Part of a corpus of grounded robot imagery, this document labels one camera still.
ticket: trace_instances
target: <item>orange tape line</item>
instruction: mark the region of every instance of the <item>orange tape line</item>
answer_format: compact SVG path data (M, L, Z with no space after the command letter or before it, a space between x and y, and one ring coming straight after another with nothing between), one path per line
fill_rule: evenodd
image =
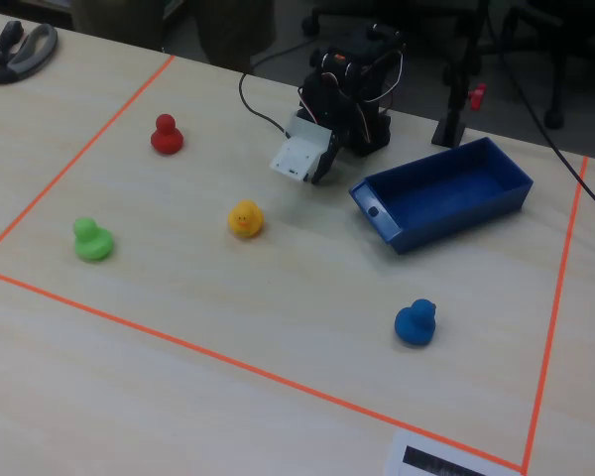
M22 219L25 216L27 216L27 214L29 214L33 207L38 204L38 202L44 197L44 195L46 195L49 192L49 190L53 188L53 186L66 174L66 172L68 172L68 170L72 166L74 166L79 159L81 159L81 156L83 156L88 151L88 149L90 149L92 145L95 142L97 142L101 135L104 132L106 132L106 130L119 118L119 116L121 116L121 114L123 114L126 111L126 109L128 109L128 107L130 107L130 105L133 102L135 102L135 100L143 93L143 91L145 91L148 88L148 86L150 86L150 84L152 84L155 81L155 79L157 79L157 77L159 77L161 73L166 70L166 68L170 65L174 58L174 56L170 56L166 60L166 62L164 62L161 65L161 67L157 69L157 71L152 76L150 76L150 78L143 84L143 86L137 89L137 91L130 97L130 99L128 99L128 101L126 101L126 103L121 107L121 109L119 109L115 113L115 115L112 116L108 120L108 122L106 122L106 124L104 124L104 126L99 130L99 132L97 132L97 134L95 134L95 136L88 141L88 143L79 151L79 153L75 157L73 157L68 164L66 164L66 166L59 172L59 174L57 174L55 178L51 180L51 182L47 186L44 187L40 194L38 194L38 196L36 196L34 200L31 203L29 203L29 205L24 210L22 210L22 212L16 217L16 219L13 220L11 224L7 226L7 228L0 234L0 243L2 242L2 240L6 238L6 236L9 233L11 233L11 231L13 231L13 229L16 226L18 226L18 223L20 223Z
M483 459L486 459L488 461L491 461L493 463L499 464L501 466L505 466L509 469L513 469L515 471L520 471L521 467L518 464L515 463L511 463L509 461L506 461L502 458L499 458L498 456L494 456L493 454L489 454L486 453L485 451L482 451L480 449L476 449L472 446L468 446L466 444L463 443L459 443L458 441L454 441L453 439L449 439L446 438L444 436L441 436L439 434L436 433L432 433L431 431L427 431L425 429L419 428L418 426L413 426L411 424L405 423L403 421L400 421L398 419L389 417L389 416L385 416L382 414L379 414L377 412L373 412L372 410L368 410L364 407L360 407L358 405L355 404L351 404L350 402L346 402L345 400L339 399L337 397L333 397L331 395L325 394L323 392L320 392L319 390L313 389L311 387L307 387L306 385L302 385L299 384L297 382L294 382L292 380L289 379L285 379L284 377L281 377L277 374L273 374L271 372L268 372L266 370L260 369L258 367L254 367L253 365L249 365L245 362L241 362L239 360L233 359L231 357L228 357L226 355L220 354L218 352L214 352L213 350L209 350L205 347L201 347L199 345L196 344L192 344L191 342L187 342L185 340L179 339L178 337L174 337L172 335L169 334L165 334L164 332L161 332L159 330L155 330L153 328L147 327L145 325L142 324L138 324L136 322L132 322L130 320L127 319L123 319L121 317L117 317L116 315L110 314L108 312L104 312L102 310L98 310L95 309L93 307L90 307L88 305L85 304L80 304L79 302L75 302L74 300L68 299L66 297L61 297L58 295L54 295L53 293L50 293L48 291L42 290L40 288L36 288L35 286L32 285L28 285L26 283L23 283L21 281L17 281L14 280L13 278L9 278L3 275L0 275L0 281L3 281L5 283L9 283L11 285L15 285L19 288L23 288L25 290L31 291L33 293L36 293L38 295L44 296L46 298L50 298L53 300L56 300L58 302L62 302L64 304L70 305L72 307L75 307L77 309L83 310L85 312L89 312L91 314L97 315L99 317L103 317L104 319L107 320L111 320L113 322L116 322L118 324L124 325L126 327L129 327L131 329L134 330L138 330L139 332L144 332L146 334L152 335L153 337L157 337L159 339L163 339L166 340L172 344L175 345L179 345L181 347L187 348L189 350L193 350L194 352L198 352L200 354L206 355L208 357L214 358L216 360L219 360L221 362L224 362L226 364L229 365L233 365L234 367L238 367L242 370L246 370L248 372L251 372L253 374L259 375L261 377L264 377L266 379L272 380L274 382L277 382L281 385L285 385L287 387L291 387L292 389L295 390L299 390L301 392L304 392L306 394L312 395L314 397L317 397L319 399L322 400L326 400L327 402L331 402L332 404L335 405L339 405L340 407L343 407L345 409L351 410L353 412L356 412L358 414L362 414L365 415L367 417L371 417L374 419L378 419L380 421L383 421L385 423L389 423L392 424L394 426L398 426L399 428L403 428L403 429L407 429L409 431L413 431L414 433L418 433L421 434L423 436L426 436L428 438L434 439L436 441L439 441L441 443L444 444L448 444L449 446L453 446L454 448L460 449L462 451L466 451L468 453L474 454L476 456L479 456Z
M579 176L584 179L586 175L586 168L588 167L588 157L584 157L582 161L582 169ZM546 384L546 373L548 371L548 363L551 357L551 349L553 347L553 336L555 334L555 326L557 325L557 314L559 312L559 302L562 298L562 289L564 288L564 276L566 275L566 265L568 263L568 254L571 251L571 241L573 239L573 228L575 228L575 218L577 217L577 209L579 207L579 198L582 196L582 185L577 183L575 187L575 197L573 198L573 206L571 208L571 215L568 218L568 226L566 227L566 238L564 240L564 248L562 250L562 259L559 263L559 271L557 273L557 285L555 286L555 296L553 298L553 306L551 308L551 319L548 323L548 333L546 334L546 344L544 345L544 355L542 357L542 366L539 371L539 380L537 382L537 391L535 393L534 411L532 413L532 420L529 425L529 434L527 436L527 446L525 448L525 455L523 456L523 466L521 473L527 475L529 470L529 463L532 458L532 451L534 449L534 439L536 438L537 420L539 418L539 411L542 406L542 397L544 396L544 386Z

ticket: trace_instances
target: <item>red clamp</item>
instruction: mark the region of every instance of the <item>red clamp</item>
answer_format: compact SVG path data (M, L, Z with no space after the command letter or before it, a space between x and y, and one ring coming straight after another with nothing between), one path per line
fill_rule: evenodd
M469 91L469 100L472 101L472 111L480 110L480 106L483 105L485 89L487 89L487 84L481 82L478 86L476 86L476 89Z

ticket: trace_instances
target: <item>yellow rubber duck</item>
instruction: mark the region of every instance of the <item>yellow rubber duck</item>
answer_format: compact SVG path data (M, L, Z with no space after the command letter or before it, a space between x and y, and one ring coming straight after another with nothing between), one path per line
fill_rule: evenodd
M231 210L227 217L227 224L236 236L251 238L255 236L265 222L265 215L251 200L242 200Z

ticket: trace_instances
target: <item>scissors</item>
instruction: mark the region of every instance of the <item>scissors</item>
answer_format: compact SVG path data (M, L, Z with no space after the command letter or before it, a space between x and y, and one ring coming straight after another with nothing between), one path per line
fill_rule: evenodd
M44 24L36 27L25 38L16 53L11 53L23 35L22 24L15 20L7 23L0 34L0 84L21 81L35 74L51 59L58 46L58 31ZM36 51L38 40L44 37L44 44Z

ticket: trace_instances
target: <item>blue rubber duck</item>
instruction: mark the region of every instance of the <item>blue rubber duck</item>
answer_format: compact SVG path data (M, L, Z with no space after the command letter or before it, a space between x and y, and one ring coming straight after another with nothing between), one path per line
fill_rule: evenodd
M395 332L410 345L427 345L436 329L436 305L427 299L416 300L412 307L404 307L395 319Z

